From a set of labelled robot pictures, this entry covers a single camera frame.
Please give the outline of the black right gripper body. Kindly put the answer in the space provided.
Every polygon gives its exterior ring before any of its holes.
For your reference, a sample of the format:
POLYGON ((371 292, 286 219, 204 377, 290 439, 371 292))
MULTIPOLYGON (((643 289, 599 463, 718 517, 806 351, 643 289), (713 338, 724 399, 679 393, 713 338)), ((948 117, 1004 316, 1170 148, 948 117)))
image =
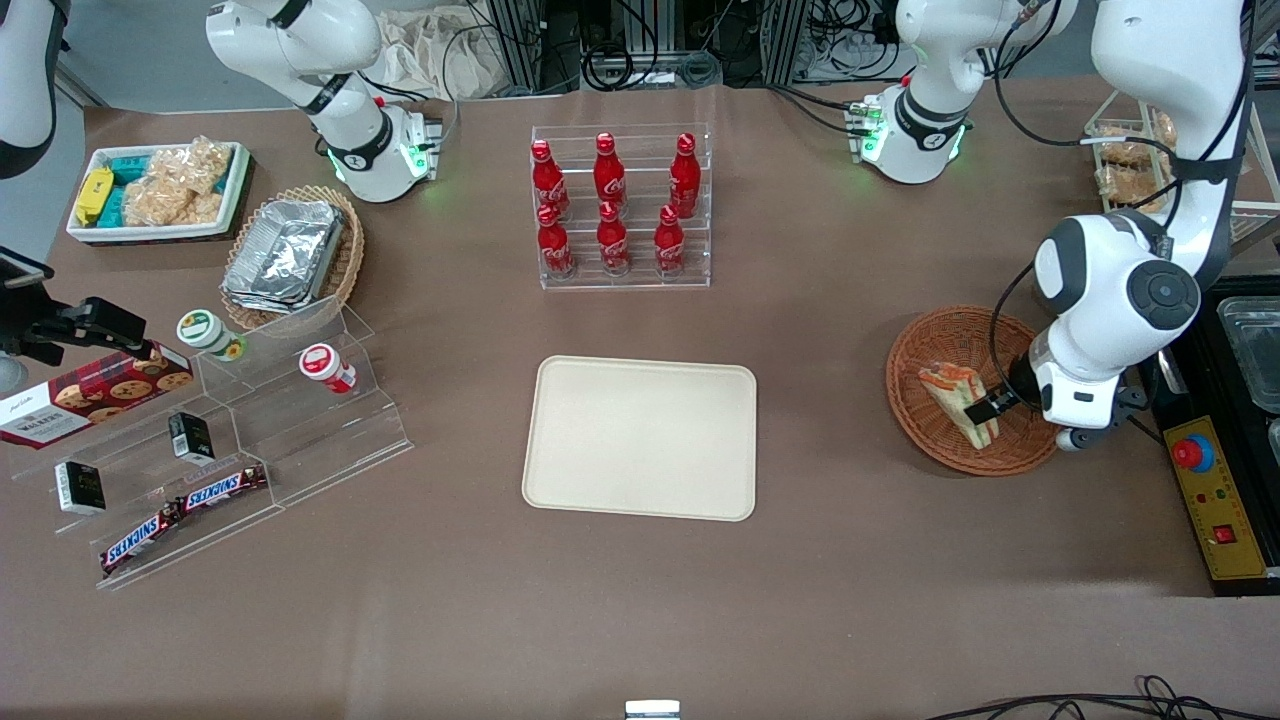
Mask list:
POLYGON ((82 345, 92 304, 72 306, 52 299, 3 299, 3 352, 60 366, 64 343, 82 345))

